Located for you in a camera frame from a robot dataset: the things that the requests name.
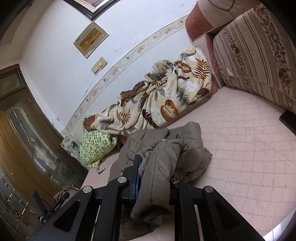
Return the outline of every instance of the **gray puffer jacket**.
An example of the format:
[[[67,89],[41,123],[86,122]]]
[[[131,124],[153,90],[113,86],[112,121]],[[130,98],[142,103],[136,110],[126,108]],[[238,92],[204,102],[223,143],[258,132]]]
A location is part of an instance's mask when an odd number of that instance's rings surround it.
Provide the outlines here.
[[[135,154],[142,156],[141,188],[132,210],[123,208],[120,240],[144,236],[159,227],[161,215],[171,213],[171,177],[192,181],[201,175],[212,157],[203,147],[198,123],[189,122],[171,130],[138,130],[122,147],[111,167],[109,181],[133,165]]]

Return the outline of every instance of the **green patterned pillow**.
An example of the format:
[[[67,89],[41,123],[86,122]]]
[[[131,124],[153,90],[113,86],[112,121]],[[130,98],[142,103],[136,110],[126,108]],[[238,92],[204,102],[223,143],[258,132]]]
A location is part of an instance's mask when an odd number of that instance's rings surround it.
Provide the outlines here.
[[[98,130],[88,132],[84,127],[83,132],[80,159],[88,167],[98,167],[103,157],[116,146],[118,137]]]

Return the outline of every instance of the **wall switch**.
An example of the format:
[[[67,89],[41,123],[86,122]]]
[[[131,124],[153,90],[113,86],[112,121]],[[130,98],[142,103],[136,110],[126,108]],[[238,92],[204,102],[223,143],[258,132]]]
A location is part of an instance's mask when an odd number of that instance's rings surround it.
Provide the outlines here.
[[[103,69],[107,65],[107,61],[101,57],[98,62],[91,68],[91,71],[97,75],[101,69]]]
[[[94,73],[94,74],[96,74],[97,72],[98,72],[98,70],[99,70],[100,68],[99,68],[99,66],[97,66],[96,64],[91,68],[91,71]]]

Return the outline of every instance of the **picture frame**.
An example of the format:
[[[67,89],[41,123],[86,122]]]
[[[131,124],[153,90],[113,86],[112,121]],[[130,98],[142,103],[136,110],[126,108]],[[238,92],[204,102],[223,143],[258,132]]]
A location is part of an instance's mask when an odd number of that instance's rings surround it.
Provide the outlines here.
[[[64,0],[85,16],[94,20],[100,12],[118,0]]]
[[[95,22],[91,22],[73,44],[85,58],[88,58],[108,36],[104,29]]]

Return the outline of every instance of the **door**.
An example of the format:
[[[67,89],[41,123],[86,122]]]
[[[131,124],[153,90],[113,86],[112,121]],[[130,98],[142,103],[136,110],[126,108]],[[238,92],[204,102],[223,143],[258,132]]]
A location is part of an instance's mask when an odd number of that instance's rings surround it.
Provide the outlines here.
[[[0,71],[0,218],[18,237],[26,239],[41,224],[34,190],[49,208],[64,186],[80,188],[86,177],[87,170],[61,141],[32,98],[19,65]]]

